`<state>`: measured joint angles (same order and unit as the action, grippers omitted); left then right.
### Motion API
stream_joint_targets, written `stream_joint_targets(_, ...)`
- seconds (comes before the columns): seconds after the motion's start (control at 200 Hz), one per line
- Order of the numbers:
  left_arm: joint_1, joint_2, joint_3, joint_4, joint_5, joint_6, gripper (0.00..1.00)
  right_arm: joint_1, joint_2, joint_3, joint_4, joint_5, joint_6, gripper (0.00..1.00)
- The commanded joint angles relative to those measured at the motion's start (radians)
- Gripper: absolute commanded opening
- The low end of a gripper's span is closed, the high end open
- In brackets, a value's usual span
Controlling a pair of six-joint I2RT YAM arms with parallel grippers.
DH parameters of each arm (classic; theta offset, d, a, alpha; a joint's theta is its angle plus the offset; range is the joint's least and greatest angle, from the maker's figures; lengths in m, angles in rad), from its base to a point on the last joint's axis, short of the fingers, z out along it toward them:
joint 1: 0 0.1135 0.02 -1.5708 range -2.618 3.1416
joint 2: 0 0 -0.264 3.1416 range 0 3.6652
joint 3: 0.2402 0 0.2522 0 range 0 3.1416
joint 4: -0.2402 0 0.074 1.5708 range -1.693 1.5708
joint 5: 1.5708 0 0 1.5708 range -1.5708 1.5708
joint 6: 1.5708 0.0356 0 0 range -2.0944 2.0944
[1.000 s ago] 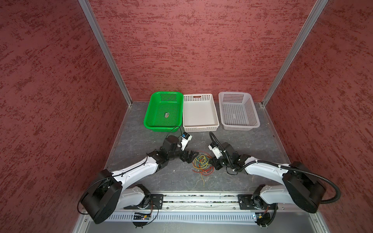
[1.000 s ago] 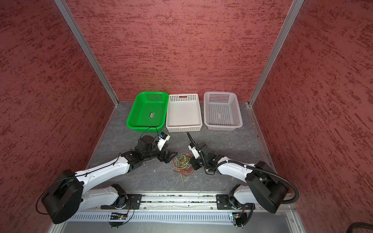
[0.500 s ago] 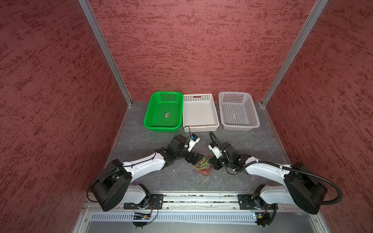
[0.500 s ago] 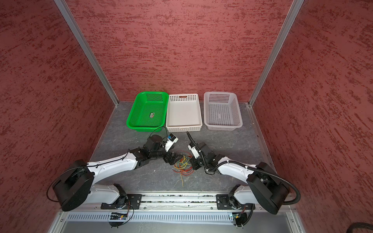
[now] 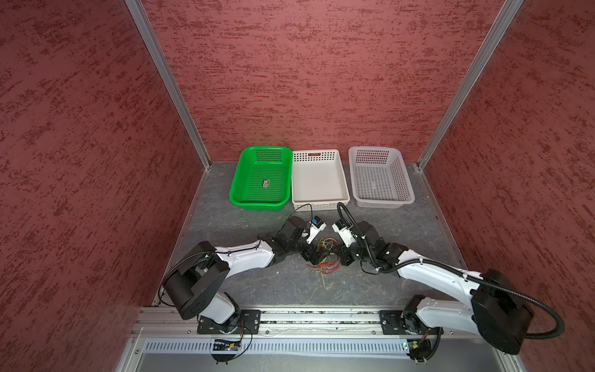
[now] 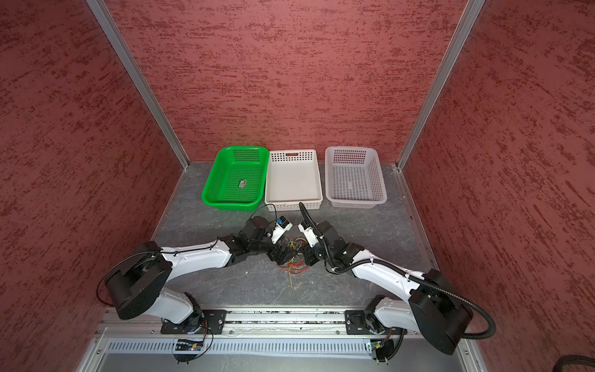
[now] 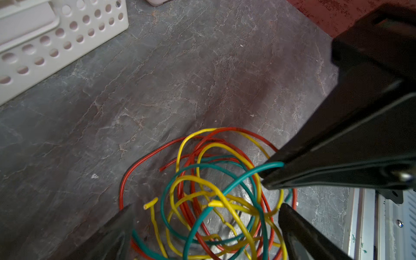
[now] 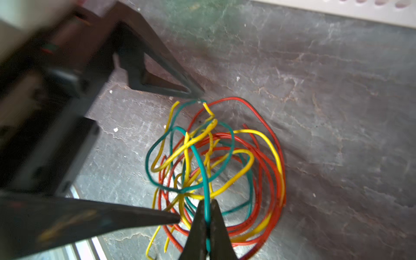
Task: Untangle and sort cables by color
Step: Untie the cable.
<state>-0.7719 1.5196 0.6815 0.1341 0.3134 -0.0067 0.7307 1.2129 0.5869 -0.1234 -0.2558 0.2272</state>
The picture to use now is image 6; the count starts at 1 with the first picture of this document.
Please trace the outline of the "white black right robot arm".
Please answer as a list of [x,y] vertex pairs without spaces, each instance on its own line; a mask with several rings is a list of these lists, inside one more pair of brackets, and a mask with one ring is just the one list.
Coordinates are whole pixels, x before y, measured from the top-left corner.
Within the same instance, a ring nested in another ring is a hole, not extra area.
[[314,227],[303,221],[298,228],[308,241],[308,251],[316,261],[327,264],[332,274],[350,273],[408,303],[405,316],[390,316],[388,301],[379,300],[372,309],[374,321],[385,328],[415,330],[438,351],[454,354],[473,310],[452,293],[439,271],[410,271],[385,261],[358,244],[347,244],[327,222]]

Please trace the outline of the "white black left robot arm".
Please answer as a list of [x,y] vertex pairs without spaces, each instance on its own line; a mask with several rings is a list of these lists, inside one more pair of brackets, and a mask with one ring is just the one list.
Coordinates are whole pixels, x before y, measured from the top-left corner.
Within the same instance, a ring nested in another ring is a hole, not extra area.
[[150,241],[110,269],[102,284],[121,320],[153,316],[185,334],[196,333],[205,325],[198,302],[191,294],[171,290],[167,283],[186,274],[227,268],[259,254],[275,261],[282,248],[281,238],[292,227],[283,216],[274,223],[256,216],[236,235],[211,243],[161,247]]

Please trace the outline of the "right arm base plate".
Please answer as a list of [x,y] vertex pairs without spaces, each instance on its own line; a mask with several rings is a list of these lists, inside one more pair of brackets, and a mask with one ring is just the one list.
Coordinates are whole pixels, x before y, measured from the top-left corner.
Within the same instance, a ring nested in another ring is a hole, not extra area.
[[375,314],[364,310],[346,310],[344,316],[348,335],[387,336],[390,333],[398,335],[401,332],[401,328],[389,328],[383,325]]

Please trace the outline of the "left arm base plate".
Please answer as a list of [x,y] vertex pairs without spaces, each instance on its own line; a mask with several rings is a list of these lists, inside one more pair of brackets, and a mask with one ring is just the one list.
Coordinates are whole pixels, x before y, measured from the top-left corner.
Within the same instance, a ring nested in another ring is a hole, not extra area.
[[206,309],[193,311],[186,320],[176,324],[167,319],[162,320],[161,334],[165,335],[205,335],[212,332],[219,335],[227,316],[226,310]]

